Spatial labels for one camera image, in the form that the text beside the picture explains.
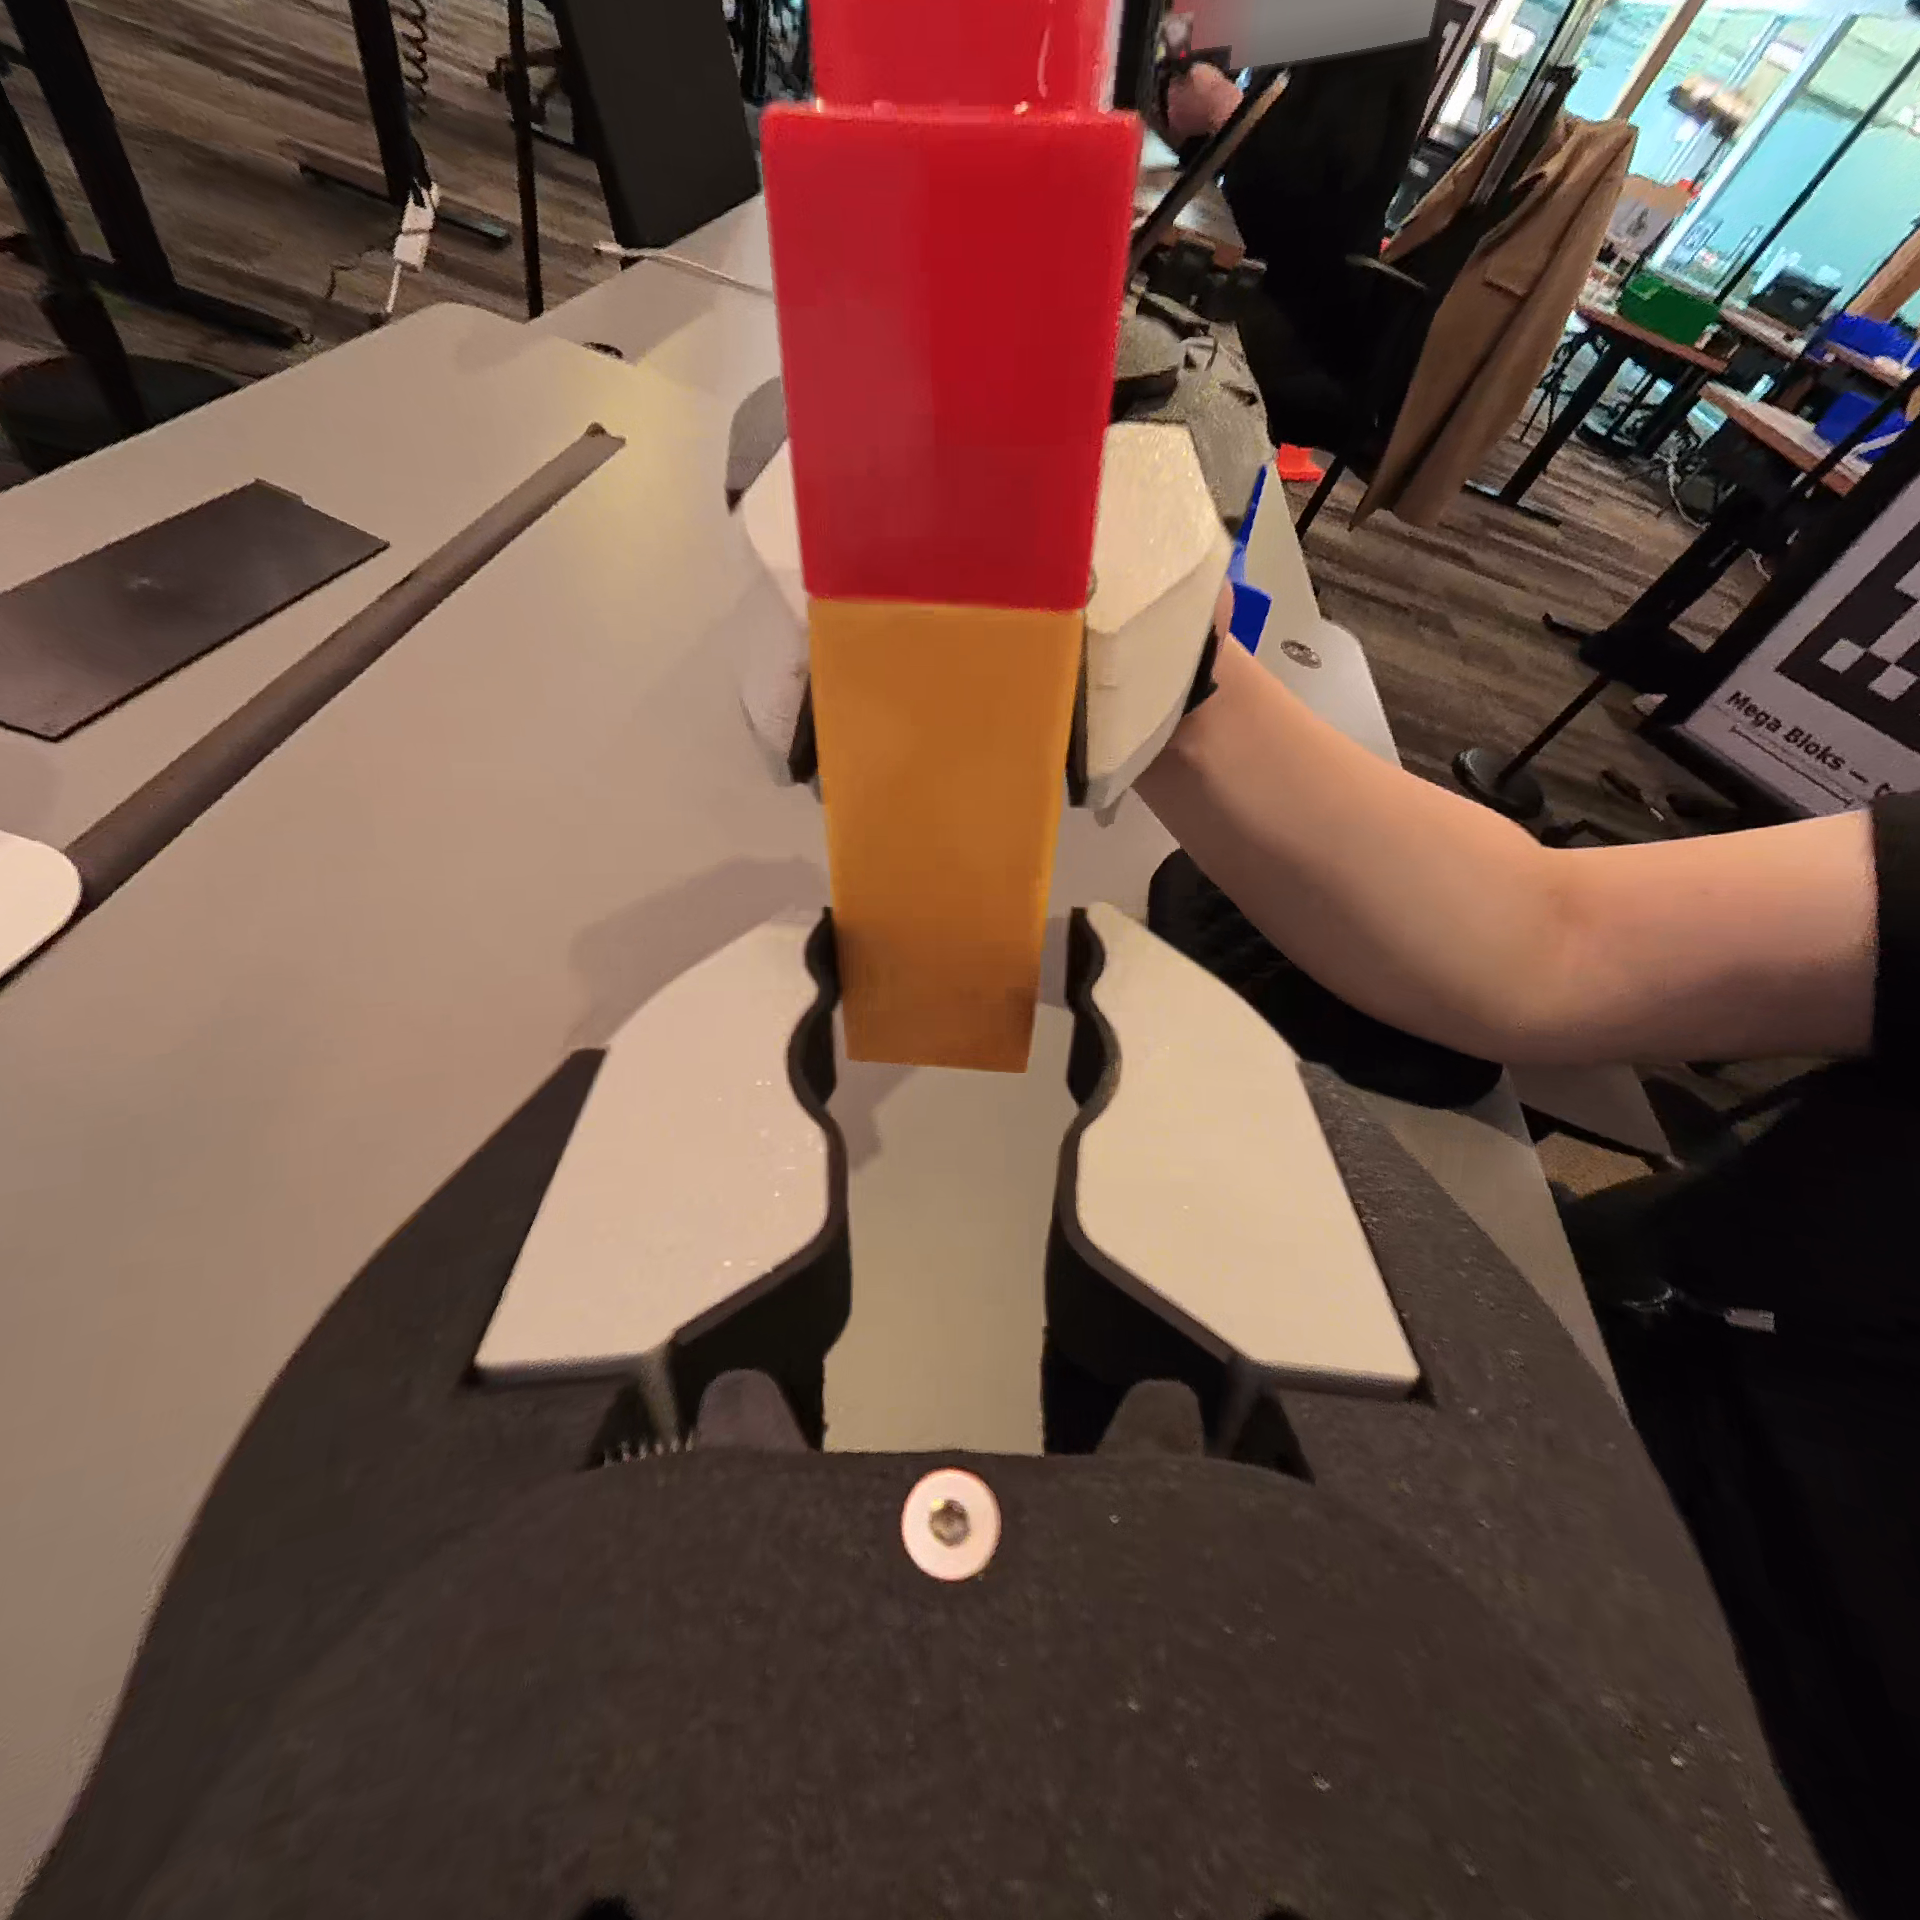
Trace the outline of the person's right hand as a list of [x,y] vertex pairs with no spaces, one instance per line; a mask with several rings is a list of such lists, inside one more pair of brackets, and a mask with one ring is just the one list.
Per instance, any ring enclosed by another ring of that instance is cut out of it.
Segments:
[[1213,806],[1213,790],[1244,757],[1260,717],[1265,672],[1235,638],[1235,584],[1216,596],[1190,688],[1172,708],[1172,733],[1136,778],[1136,795],[1153,820],[1178,842],[1190,818]]

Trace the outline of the wooden standing desk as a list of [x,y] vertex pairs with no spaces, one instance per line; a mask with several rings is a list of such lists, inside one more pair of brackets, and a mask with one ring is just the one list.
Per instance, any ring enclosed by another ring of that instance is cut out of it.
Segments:
[[469,204],[445,200],[420,142],[420,115],[424,113],[427,87],[427,8],[347,3],[347,9],[377,162],[352,162],[299,142],[292,145],[295,166],[317,187],[352,192],[372,206],[390,206],[396,219],[410,214],[434,214],[438,226],[453,228],[490,252],[502,252],[518,231]]

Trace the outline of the black oval pad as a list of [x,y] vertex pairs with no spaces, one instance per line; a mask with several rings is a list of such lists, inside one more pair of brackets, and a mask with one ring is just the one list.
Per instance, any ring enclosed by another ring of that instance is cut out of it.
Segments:
[[1503,1065],[1418,1038],[1328,993],[1290,963],[1190,852],[1171,852],[1153,873],[1148,927],[1239,993],[1302,1063],[1328,1069],[1355,1090],[1467,1111],[1503,1085]]

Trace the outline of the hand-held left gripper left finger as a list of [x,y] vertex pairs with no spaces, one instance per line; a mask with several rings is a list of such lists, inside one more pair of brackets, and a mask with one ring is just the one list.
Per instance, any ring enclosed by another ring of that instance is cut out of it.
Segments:
[[844,1332],[834,919],[781,914],[654,993],[592,1060],[475,1371],[629,1381],[691,1420],[729,1371],[820,1418]]

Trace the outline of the black office chair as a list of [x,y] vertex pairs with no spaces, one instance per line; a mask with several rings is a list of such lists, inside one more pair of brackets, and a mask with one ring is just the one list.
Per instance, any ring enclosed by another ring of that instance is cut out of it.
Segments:
[[1318,325],[1267,285],[1250,290],[1239,315],[1241,352],[1271,441],[1328,459],[1292,516],[1297,537],[1311,534],[1345,473],[1376,481],[1444,302],[1424,277],[1359,252],[1338,264],[1338,277],[1341,290],[1332,290],[1332,280],[1311,290]]

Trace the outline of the slanted display board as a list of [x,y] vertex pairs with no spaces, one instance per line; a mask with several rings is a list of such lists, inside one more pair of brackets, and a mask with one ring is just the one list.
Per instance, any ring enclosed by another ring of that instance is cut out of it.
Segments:
[[1260,127],[1267,113],[1279,106],[1286,83],[1290,73],[1278,70],[1267,87],[1241,100],[1235,115],[1183,162],[1172,187],[1149,214],[1141,216],[1131,231],[1128,277],[1136,277],[1153,252],[1172,239],[1178,216],[1224,174],[1249,139]]

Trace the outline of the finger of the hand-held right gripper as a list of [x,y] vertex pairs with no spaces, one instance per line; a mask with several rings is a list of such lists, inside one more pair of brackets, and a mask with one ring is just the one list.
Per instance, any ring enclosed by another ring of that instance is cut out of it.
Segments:
[[1230,537],[1187,425],[1112,425],[1102,447],[1069,801],[1118,814],[1213,682]]
[[781,441],[734,508],[756,589],[737,641],[737,704],[779,783],[820,787],[793,444]]

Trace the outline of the person's black shirt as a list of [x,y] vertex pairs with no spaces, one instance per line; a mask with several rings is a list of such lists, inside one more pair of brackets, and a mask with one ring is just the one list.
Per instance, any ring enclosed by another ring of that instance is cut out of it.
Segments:
[[1918,798],[1873,806],[1862,1063],[1572,1204],[1627,1407],[1856,1916],[1918,1916]]

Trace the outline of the black rectangular pad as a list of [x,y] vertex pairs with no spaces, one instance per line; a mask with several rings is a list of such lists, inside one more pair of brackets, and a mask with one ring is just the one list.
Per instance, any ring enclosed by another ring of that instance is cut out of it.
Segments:
[[64,743],[390,543],[253,481],[4,593],[4,733]]

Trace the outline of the brown coat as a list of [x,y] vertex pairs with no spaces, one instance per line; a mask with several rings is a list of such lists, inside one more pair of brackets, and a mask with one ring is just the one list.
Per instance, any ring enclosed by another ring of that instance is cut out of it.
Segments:
[[1437,302],[1353,526],[1396,516],[1435,528],[1520,421],[1595,273],[1636,139],[1627,118],[1554,118]]

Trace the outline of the red mega block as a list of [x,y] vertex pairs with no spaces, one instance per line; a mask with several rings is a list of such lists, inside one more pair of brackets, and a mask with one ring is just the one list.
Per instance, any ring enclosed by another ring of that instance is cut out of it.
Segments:
[[805,589],[1081,612],[1141,118],[1112,3],[811,3],[762,115]]

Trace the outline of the blue plastic bin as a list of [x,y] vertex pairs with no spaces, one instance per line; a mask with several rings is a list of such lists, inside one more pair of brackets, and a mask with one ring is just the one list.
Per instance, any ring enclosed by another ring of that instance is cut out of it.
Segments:
[[1274,596],[1267,589],[1260,589],[1249,573],[1250,537],[1258,528],[1260,494],[1265,494],[1265,481],[1267,481],[1271,469],[1274,463],[1267,461],[1250,486],[1249,508],[1244,508],[1239,534],[1235,534],[1235,550],[1227,560],[1227,593],[1235,600],[1227,630],[1241,645],[1241,649],[1250,657],[1260,649],[1265,624],[1267,624],[1267,613],[1274,606]]
[[1902,386],[1918,366],[1918,335],[1902,319],[1850,310],[1823,319],[1807,352],[1819,362],[1851,366],[1856,373]]

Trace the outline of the black white pattern sign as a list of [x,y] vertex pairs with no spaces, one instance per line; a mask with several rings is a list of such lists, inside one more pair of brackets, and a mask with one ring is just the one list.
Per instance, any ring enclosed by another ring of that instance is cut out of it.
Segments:
[[1770,584],[1694,647],[1679,613],[1727,564],[1782,534],[1790,510],[1737,500],[1615,624],[1574,633],[1589,686],[1526,747],[1467,747],[1455,780],[1496,814],[1543,824],[1536,761],[1598,700],[1652,696],[1648,745],[1715,795],[1694,824],[1819,820],[1918,790],[1918,450],[1902,444],[1819,508]]

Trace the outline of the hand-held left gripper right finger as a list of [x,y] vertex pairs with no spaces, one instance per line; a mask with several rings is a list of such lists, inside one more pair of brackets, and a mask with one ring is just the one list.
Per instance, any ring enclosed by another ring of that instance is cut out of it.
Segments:
[[1283,1037],[1114,906],[1069,919],[1064,996],[1051,1356],[1118,1394],[1187,1381],[1208,1426],[1283,1390],[1408,1400],[1420,1362]]

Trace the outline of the green plastic bin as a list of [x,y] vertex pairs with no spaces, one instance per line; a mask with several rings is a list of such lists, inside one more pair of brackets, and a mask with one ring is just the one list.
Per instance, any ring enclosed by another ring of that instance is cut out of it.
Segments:
[[1679,350],[1701,350],[1720,328],[1720,304],[1667,275],[1636,273],[1616,290],[1616,318]]

